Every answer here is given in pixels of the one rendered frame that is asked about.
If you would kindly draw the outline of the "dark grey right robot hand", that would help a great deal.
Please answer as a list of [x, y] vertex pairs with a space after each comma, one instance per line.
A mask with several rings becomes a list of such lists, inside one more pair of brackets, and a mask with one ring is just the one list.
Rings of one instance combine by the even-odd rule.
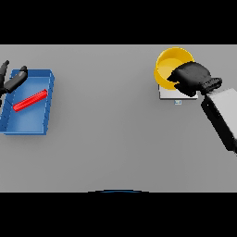
[[219, 88], [221, 78], [213, 78], [210, 71], [196, 62], [187, 62], [172, 70], [168, 81], [175, 82], [174, 87], [181, 93], [194, 97], [199, 91], [206, 95]]

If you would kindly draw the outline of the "pale square measuring scale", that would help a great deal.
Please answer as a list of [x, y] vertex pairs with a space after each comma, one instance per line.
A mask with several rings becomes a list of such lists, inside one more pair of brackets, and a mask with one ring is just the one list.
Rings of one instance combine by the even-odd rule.
[[160, 100], [171, 100], [174, 105], [181, 105], [183, 100], [197, 100], [198, 94], [190, 97], [186, 94], [181, 93], [178, 90], [168, 90], [160, 85], [157, 85], [159, 99]]

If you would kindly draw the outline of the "blue tray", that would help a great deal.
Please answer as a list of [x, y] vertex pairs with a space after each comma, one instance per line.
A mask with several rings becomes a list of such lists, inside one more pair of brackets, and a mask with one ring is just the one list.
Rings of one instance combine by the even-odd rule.
[[[29, 69], [28, 79], [11, 94], [6, 94], [0, 114], [0, 133], [5, 135], [46, 135], [55, 77], [51, 69]], [[47, 91], [47, 96], [19, 112], [13, 105]]]

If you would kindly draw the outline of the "red beaker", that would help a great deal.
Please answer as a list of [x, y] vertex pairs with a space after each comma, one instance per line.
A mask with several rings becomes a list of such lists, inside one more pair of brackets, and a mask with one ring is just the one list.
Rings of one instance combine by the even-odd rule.
[[13, 105], [13, 110], [15, 112], [19, 112], [20, 110], [32, 106], [33, 104], [38, 103], [39, 101], [45, 99], [48, 95], [48, 92], [46, 89], [41, 90], [40, 92], [33, 94], [19, 102]]

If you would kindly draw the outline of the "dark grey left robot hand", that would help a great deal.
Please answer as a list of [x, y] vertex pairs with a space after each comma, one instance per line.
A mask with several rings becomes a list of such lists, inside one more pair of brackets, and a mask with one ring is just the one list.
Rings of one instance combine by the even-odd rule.
[[22, 66], [19, 73], [12, 77], [9, 81], [5, 81], [7, 66], [9, 61], [6, 60], [0, 66], [0, 106], [2, 105], [1, 97], [3, 94], [11, 94], [15, 91], [23, 82], [28, 79], [28, 69], [26, 66]]

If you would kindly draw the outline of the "yellow bowl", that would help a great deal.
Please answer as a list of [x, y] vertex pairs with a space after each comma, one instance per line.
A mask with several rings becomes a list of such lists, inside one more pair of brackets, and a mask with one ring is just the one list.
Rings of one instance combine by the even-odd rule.
[[175, 68], [187, 62], [194, 62], [194, 58], [186, 49], [171, 47], [164, 50], [157, 57], [154, 68], [156, 83], [166, 90], [174, 91], [175, 82], [169, 81], [168, 77]]

